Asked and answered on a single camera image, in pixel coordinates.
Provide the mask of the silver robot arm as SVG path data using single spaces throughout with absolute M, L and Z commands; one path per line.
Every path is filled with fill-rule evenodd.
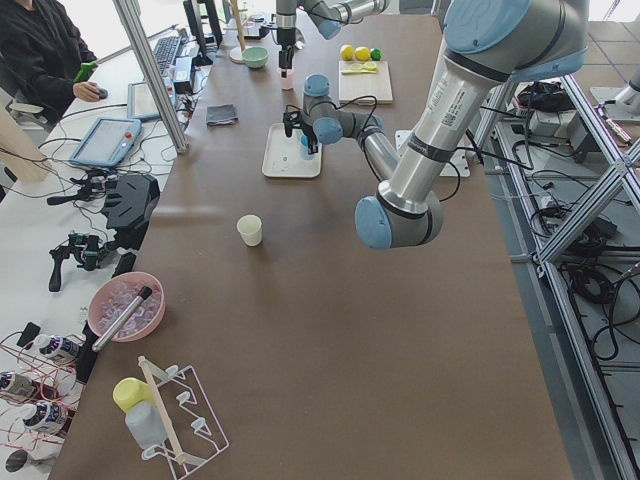
M 311 153 L 319 144 L 357 141 L 381 180 L 375 195 L 356 205 L 364 244 L 386 250 L 428 243 L 443 221 L 432 189 L 489 91 L 579 70 L 588 18 L 586 1 L 454 1 L 425 109 L 404 150 L 389 142 L 374 114 L 336 106 L 320 74 L 306 78 L 302 107 L 284 113 L 285 134 L 301 130 Z
M 285 77 L 293 67 L 296 43 L 297 13 L 306 12 L 325 39 L 335 37 L 342 27 L 377 15 L 388 6 L 386 1 L 278 1 L 276 3 L 276 43 L 280 46 L 280 74 Z M 318 144 L 329 145 L 343 138 L 360 143 L 381 130 L 375 111 L 358 113 L 337 105 L 329 96 L 330 82 L 322 74 L 312 74 L 303 83 L 303 104 L 300 108 L 286 108 L 283 113 L 285 134 L 302 131 L 311 152 Z

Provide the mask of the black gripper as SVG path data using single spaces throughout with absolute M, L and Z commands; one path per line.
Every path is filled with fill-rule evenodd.
M 297 27 L 274 27 L 271 31 L 275 35 L 276 44 L 282 47 L 279 52 L 280 75 L 288 76 L 289 72 L 293 69 L 294 49 L 301 49 L 303 47 L 303 34 Z
M 303 111 L 301 108 L 287 104 L 282 116 L 285 135 L 292 136 L 294 129 L 301 130 L 309 138 L 308 153 L 316 154 L 318 152 L 318 139 L 313 131 L 313 127 L 303 120 Z

